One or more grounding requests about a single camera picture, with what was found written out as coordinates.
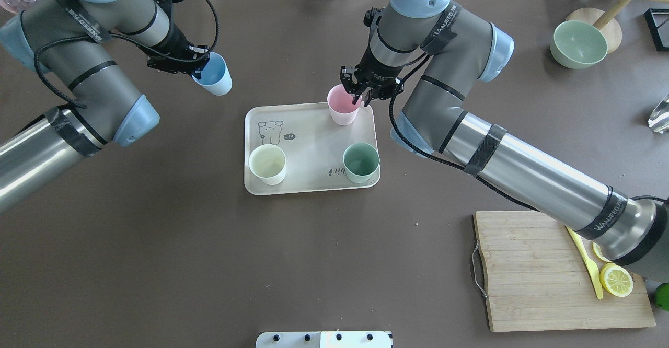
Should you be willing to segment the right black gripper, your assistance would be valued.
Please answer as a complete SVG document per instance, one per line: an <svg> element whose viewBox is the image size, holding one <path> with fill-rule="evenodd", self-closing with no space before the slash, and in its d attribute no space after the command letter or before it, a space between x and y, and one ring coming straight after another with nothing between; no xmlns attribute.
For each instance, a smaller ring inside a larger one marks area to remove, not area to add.
<svg viewBox="0 0 669 348"><path fill-rule="evenodd" d="M358 104L363 91L371 89L363 99L364 103L369 103L373 99L387 99L393 93L395 79L403 68L403 65L383 64L371 50L366 50L358 65L341 67L340 80L346 91L353 96L354 105Z"/></svg>

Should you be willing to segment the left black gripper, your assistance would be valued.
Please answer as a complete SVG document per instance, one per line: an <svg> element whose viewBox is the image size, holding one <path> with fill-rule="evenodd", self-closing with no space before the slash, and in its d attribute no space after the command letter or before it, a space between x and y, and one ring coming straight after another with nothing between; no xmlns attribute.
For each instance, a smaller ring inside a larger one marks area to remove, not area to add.
<svg viewBox="0 0 669 348"><path fill-rule="evenodd" d="M171 23L167 36L157 45L146 51L147 66L172 74L184 73L196 79L202 78L202 72L210 60L207 45L193 45L177 25Z"/></svg>

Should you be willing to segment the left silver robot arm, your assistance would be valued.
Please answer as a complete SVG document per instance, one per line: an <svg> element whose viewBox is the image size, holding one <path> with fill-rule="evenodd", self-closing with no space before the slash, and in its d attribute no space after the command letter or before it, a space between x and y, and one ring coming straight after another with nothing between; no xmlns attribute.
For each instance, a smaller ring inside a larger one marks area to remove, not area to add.
<svg viewBox="0 0 669 348"><path fill-rule="evenodd" d="M2 145L2 212L108 142L134 143L160 117L103 43L119 38L152 67L199 76L213 47L196 46L157 0L42 0L2 26L2 46L64 100Z"/></svg>

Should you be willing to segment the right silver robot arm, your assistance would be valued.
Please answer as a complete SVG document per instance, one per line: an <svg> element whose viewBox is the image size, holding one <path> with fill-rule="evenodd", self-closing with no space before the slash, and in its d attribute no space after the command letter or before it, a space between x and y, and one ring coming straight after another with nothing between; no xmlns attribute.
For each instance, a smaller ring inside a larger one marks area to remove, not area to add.
<svg viewBox="0 0 669 348"><path fill-rule="evenodd" d="M368 105L403 91L399 74L415 50L429 64L395 119L395 140L488 182L598 243L605 257L657 282L668 278L667 204L633 200L462 108L478 80L507 65L514 41L453 0L390 0L365 19L370 40L341 68L350 100Z"/></svg>

